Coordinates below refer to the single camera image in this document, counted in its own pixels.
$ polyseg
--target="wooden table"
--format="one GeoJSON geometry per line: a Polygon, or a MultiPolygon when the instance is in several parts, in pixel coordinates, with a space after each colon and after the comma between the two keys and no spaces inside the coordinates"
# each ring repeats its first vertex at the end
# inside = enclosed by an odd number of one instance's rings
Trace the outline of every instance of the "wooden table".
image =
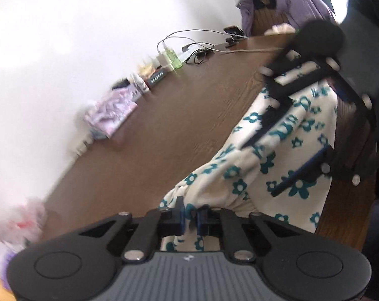
{"type": "MultiPolygon", "coordinates": [[[[290,35],[253,37],[237,48],[283,46],[290,35]]],[[[169,73],[110,140],[97,141],[46,202],[48,239],[119,211],[142,216],[221,148],[264,83],[269,53],[212,55],[169,73]]],[[[318,233],[361,248],[373,191],[333,182],[318,233]]]]}

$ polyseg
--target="black device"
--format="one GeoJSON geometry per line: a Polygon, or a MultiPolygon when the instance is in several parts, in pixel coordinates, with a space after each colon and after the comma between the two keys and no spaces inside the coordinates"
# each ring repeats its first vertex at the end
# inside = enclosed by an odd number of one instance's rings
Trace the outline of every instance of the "black device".
{"type": "Polygon", "coordinates": [[[261,213],[198,209],[198,234],[221,251],[158,251],[184,233],[185,208],[122,212],[30,246],[8,266],[24,301],[350,301],[364,292],[370,264],[357,250],[261,213]]]}
{"type": "MultiPolygon", "coordinates": [[[[234,34],[234,35],[241,35],[241,36],[246,36],[245,33],[237,26],[230,26],[226,27],[223,29],[227,34],[234,34]]],[[[238,36],[231,36],[235,40],[241,40],[243,38],[238,37],[238,36]]]]}

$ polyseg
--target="plastic bottle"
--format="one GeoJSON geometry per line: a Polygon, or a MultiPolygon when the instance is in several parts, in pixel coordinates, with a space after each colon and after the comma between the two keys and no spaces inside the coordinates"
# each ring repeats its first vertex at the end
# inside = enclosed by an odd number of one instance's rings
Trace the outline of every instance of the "plastic bottle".
{"type": "Polygon", "coordinates": [[[166,51],[166,55],[169,57],[171,64],[174,66],[174,69],[181,68],[183,66],[182,62],[178,58],[177,54],[174,50],[168,47],[165,42],[163,42],[164,49],[166,51]]]}
{"type": "Polygon", "coordinates": [[[133,83],[142,91],[142,93],[149,92],[148,85],[145,83],[145,81],[143,81],[143,79],[138,74],[133,73],[131,76],[132,76],[133,83]]]}

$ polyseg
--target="metal rivet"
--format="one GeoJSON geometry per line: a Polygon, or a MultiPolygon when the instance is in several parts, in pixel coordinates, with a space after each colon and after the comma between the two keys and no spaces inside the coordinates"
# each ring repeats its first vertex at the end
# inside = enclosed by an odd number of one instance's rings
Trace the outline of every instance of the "metal rivet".
{"type": "Polygon", "coordinates": [[[359,183],[361,182],[361,177],[358,175],[358,174],[355,174],[353,177],[352,177],[352,184],[354,186],[357,186],[359,185],[359,183]]]}
{"type": "Polygon", "coordinates": [[[238,250],[234,253],[234,258],[237,260],[251,260],[254,254],[248,250],[238,250]]]}
{"type": "Polygon", "coordinates": [[[268,77],[271,77],[274,74],[272,69],[269,69],[265,66],[262,66],[259,68],[259,73],[264,74],[265,76],[268,76],[268,77]]]}
{"type": "Polygon", "coordinates": [[[330,165],[328,163],[322,163],[322,165],[320,166],[320,169],[322,170],[324,174],[327,174],[330,172],[330,165]]]}
{"type": "Polygon", "coordinates": [[[141,260],[145,254],[140,250],[128,250],[124,253],[124,258],[127,260],[141,260]]]}
{"type": "Polygon", "coordinates": [[[370,98],[367,94],[362,95],[362,101],[368,110],[372,109],[372,101],[370,100],[370,98]]]}
{"type": "Polygon", "coordinates": [[[302,180],[297,180],[297,181],[295,181],[295,186],[298,189],[301,189],[304,186],[304,183],[302,182],[302,180]]]}
{"type": "Polygon", "coordinates": [[[337,62],[335,62],[335,60],[333,60],[332,58],[326,58],[326,63],[331,66],[331,68],[335,71],[339,71],[340,70],[340,66],[337,62]]]}

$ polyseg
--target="wooden chair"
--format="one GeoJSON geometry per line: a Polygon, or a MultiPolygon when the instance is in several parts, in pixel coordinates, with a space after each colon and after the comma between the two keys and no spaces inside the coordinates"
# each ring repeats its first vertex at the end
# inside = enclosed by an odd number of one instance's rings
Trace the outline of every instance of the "wooden chair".
{"type": "MultiPolygon", "coordinates": [[[[261,0],[264,4],[268,4],[269,0],[261,0]]],[[[285,14],[276,14],[275,9],[263,8],[254,11],[254,23],[252,25],[251,36],[263,35],[265,31],[271,29],[274,25],[288,23],[285,14]]]]}

